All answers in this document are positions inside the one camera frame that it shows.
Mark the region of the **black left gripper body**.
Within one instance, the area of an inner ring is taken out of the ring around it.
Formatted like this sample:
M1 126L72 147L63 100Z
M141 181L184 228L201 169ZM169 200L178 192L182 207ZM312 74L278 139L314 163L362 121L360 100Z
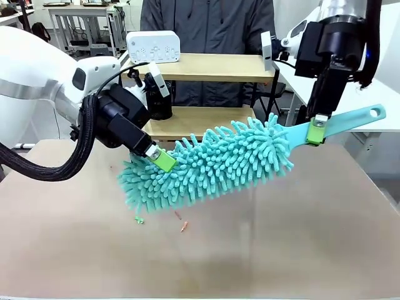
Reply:
M154 144L143 131L150 113L142 102L119 84L113 84L98 98L96 138L107 148L127 147L132 153L144 156Z

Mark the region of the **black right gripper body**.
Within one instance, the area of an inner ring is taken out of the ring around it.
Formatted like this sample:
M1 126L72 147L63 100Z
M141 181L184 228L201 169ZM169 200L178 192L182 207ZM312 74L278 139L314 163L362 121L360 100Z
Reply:
M303 32L295 75L316 78L306 116L331 116L349 78L358 70L363 54L362 24L310 22Z

